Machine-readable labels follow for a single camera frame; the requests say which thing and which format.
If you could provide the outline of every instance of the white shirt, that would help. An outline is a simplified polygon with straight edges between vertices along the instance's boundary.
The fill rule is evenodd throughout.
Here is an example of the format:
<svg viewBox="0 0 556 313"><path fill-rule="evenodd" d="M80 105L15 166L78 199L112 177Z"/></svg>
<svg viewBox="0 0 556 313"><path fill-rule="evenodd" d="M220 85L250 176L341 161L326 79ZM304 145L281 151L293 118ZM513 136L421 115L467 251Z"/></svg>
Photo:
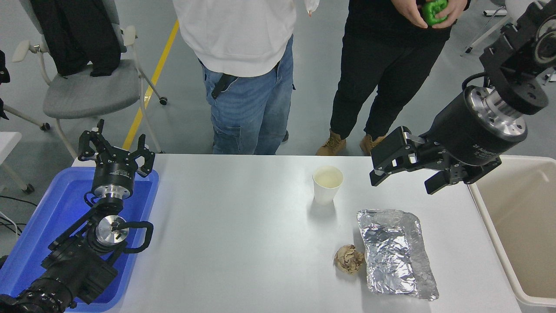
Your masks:
<svg viewBox="0 0 556 313"><path fill-rule="evenodd" d="M173 0L180 32L211 71L238 77L268 73L294 32L294 0ZM305 0L308 13L319 0Z"/></svg>

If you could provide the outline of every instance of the gray floor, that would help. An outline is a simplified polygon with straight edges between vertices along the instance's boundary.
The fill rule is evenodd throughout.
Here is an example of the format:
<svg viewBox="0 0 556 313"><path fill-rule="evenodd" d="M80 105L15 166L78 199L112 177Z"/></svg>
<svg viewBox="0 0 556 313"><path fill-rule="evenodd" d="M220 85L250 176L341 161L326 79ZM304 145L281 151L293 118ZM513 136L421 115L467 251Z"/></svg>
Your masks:
<svg viewBox="0 0 556 313"><path fill-rule="evenodd" d="M137 48L147 75L155 71L168 36L176 22L170 0L116 0L123 27L135 25L138 32ZM318 10L309 18L302 2L298 2L297 25L294 33L294 80L297 88L292 96L288 130L290 140L278 150L281 155L314 155L328 136L332 99L340 76L341 38L348 13L348 0L321 1ZM460 92L461 82L468 76L482 72L478 60L482 49L497 37L492 34L472 53L460 53L487 18L484 9L495 9L490 1L478 0L460 18L451 33L444 51L436 62L430 77L400 114L393 128L405 125L414 134L428 130L434 116ZM21 40L38 43L39 35L17 0L0 1L0 49L11 58ZM21 63L7 65L12 82L0 86L0 96L7 105L45 122L53 121L42 112L42 100L47 86L42 80L35 55L29 53ZM53 63L47 61L50 75L55 74ZM548 84L545 91L556 99L556 84ZM195 55L185 45L180 34L176 36L162 74L157 83L159 92L168 97L163 107L152 101L147 111L161 145L167 153L211 153L212 126L210 110L205 101L201 69ZM371 100L364 105L358 124L348 138L342 155L362 155L359 140L369 112ZM103 116L106 120L104 135L113 145L122 145L130 129L138 106ZM527 140L510 149L506 154L535 155L556 158L554 120L556 106L544 109L540 114L526 117L529 127ZM81 132L90 129L97 119L63 121L62 126L70 141L77 147ZM10 115L10 120L0 120L0 131L19 131L23 139L8 157L8 162L24 178L34 185L36 191L25 195L0 173L2 195L17 197L38 203L52 178L62 169L71 166L72 159L54 130L43 132L33 124ZM140 126L139 133L146 129ZM0 211L17 222L26 222L33 212L29 204L0 199ZM9 253L13 233L0 228L0 255Z"/></svg>

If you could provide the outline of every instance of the yellow floor line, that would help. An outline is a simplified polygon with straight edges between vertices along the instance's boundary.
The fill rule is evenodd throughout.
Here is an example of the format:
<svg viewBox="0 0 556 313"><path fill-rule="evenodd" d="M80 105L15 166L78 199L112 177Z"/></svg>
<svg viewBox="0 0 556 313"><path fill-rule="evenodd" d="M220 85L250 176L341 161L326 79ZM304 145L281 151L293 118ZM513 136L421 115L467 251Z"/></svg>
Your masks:
<svg viewBox="0 0 556 313"><path fill-rule="evenodd" d="M158 81L158 78L160 77L160 73L162 72L162 68L164 67L164 64L166 63L166 58L168 57L168 54L170 53L170 48L172 48L173 41L176 38L177 30L179 28L180 28L180 24L176 20L176 23L174 24L172 32L170 33L170 36L168 37L168 41L166 41L166 46L164 47L164 50L162 51L162 55L160 56L160 59L158 60L158 64L156 65L155 73L152 75L152 78L151 78L151 82L155 86L156 86L156 82ZM151 100L151 95L152 95L152 88L149 86L147 88L147 92L145 93L145 107L148 106L148 103ZM126 140L123 142L122 148L124 148L126 150L130 149L131 143L133 142L133 140L135 138L135 135L137 134L137 129L139 128L139 125L140 125L142 119L143 119L143 113L141 112L141 109L138 109L137 114L135 115L135 119L133 120L133 123L131 124L130 130L127 133Z"/></svg>

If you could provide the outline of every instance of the trash bin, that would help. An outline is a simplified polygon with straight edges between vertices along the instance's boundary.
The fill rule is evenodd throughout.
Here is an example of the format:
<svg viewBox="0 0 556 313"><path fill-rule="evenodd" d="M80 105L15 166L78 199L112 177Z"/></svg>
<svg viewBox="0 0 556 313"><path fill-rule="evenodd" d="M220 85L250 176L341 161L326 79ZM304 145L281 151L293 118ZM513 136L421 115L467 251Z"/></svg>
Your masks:
<svg viewBox="0 0 556 313"><path fill-rule="evenodd" d="M501 159L469 188L515 297L556 307L556 160Z"/></svg>

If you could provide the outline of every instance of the chair armrest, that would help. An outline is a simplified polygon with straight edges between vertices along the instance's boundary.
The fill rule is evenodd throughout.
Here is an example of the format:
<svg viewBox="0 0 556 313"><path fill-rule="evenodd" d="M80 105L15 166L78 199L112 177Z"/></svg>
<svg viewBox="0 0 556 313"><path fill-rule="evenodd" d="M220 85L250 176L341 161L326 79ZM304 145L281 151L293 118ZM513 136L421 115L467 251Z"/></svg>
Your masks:
<svg viewBox="0 0 556 313"><path fill-rule="evenodd" d="M17 48L12 56L12 62L21 62L25 59L27 55L27 51L32 51L33 53L37 53L34 51L35 48L31 46L31 42L29 40L24 40L17 45Z"/></svg>
<svg viewBox="0 0 556 313"><path fill-rule="evenodd" d="M131 25L126 27L123 31L123 45L126 47L132 46L135 43L135 38L137 38L135 26Z"/></svg>

